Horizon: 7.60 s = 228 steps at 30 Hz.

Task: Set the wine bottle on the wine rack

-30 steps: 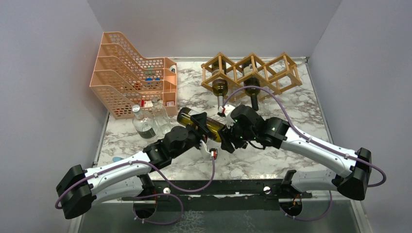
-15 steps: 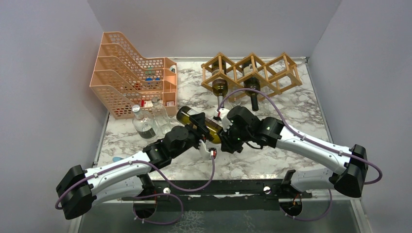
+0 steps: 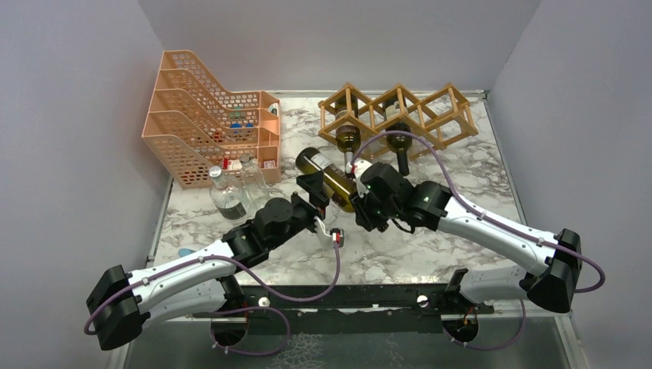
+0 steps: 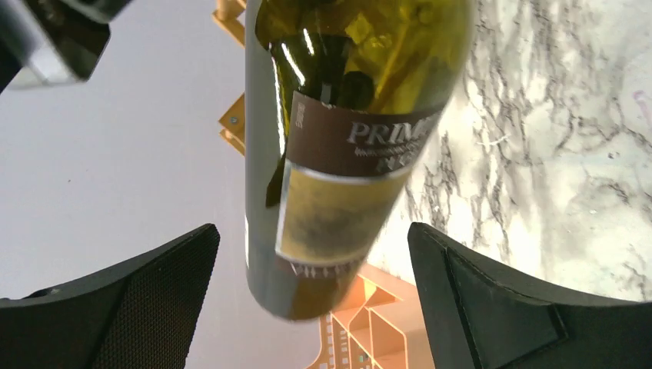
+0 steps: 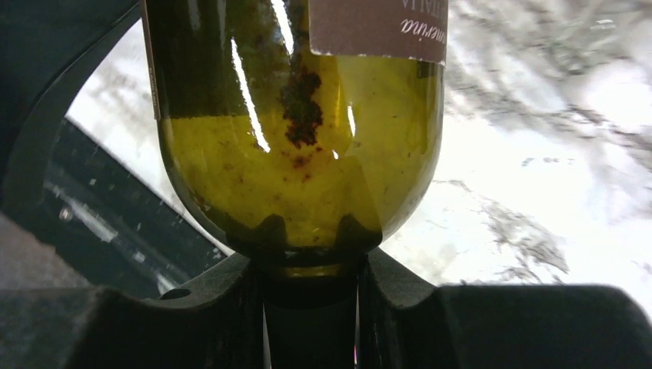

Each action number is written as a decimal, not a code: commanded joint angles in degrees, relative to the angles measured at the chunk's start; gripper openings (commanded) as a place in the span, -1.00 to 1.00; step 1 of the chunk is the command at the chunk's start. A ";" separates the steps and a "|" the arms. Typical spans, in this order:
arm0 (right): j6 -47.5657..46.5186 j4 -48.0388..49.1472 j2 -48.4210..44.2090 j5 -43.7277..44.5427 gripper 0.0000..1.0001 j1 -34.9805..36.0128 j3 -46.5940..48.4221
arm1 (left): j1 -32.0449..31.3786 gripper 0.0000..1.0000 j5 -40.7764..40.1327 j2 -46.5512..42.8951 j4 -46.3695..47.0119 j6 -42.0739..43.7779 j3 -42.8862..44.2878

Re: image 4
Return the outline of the green wine bottle front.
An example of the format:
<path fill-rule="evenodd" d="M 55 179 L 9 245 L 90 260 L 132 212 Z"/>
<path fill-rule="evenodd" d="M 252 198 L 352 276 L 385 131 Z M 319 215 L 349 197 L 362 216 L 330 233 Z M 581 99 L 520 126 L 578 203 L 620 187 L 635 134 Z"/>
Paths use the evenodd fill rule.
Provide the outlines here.
<path fill-rule="evenodd" d="M 245 238 L 254 299 L 338 305 L 467 61 L 473 1 L 251 1 Z"/>

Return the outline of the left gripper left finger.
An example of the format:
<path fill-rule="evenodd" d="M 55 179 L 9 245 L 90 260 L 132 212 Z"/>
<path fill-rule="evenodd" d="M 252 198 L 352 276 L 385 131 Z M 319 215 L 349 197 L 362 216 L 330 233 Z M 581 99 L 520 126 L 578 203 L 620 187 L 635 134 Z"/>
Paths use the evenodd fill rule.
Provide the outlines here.
<path fill-rule="evenodd" d="M 220 235 L 205 224 L 82 278 L 1 301 L 3 368 L 183 368 Z"/>

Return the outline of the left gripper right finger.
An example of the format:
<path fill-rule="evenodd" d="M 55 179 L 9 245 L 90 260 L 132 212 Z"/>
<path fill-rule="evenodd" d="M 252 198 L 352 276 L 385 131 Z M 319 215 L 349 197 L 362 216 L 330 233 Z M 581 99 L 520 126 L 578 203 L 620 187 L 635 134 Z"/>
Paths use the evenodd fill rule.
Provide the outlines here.
<path fill-rule="evenodd" d="M 424 223 L 407 236 L 437 368 L 651 366 L 651 305 L 564 288 Z"/>

